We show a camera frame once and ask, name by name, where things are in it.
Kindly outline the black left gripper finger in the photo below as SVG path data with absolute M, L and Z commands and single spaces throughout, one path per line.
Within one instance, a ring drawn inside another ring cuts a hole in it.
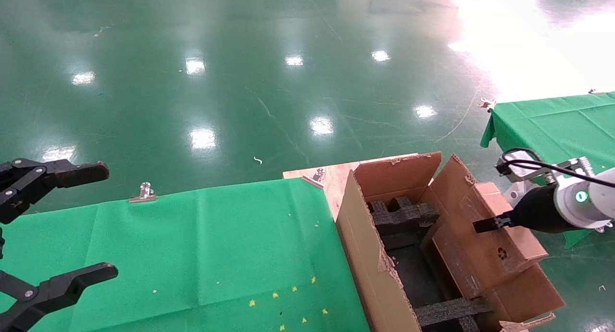
M 27 332 L 46 315 L 74 306 L 84 290 L 92 285 L 116 278 L 117 267 L 102 262 L 81 268 L 33 286 L 24 280 L 0 272 L 0 290 L 15 303 L 0 315 L 2 332 Z
M 108 179 L 101 161 L 73 165 L 66 159 L 37 162 L 18 158 L 0 166 L 0 222 L 10 224 L 55 188 L 70 188 Z

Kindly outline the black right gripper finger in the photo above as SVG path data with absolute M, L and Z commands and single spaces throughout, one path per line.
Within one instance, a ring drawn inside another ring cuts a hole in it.
M 498 216 L 490 217 L 485 220 L 479 220 L 472 223 L 474 230 L 480 234 L 490 231 L 498 231 L 504 227 L 514 227 L 514 222 L 510 218 L 510 213 L 505 212 Z

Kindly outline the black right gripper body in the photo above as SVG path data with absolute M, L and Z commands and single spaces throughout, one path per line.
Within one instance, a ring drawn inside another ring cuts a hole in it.
M 521 226 L 532 231 L 558 234 L 562 231 L 562 218 L 556 209 L 556 186 L 534 188 L 509 211 L 512 227 Z

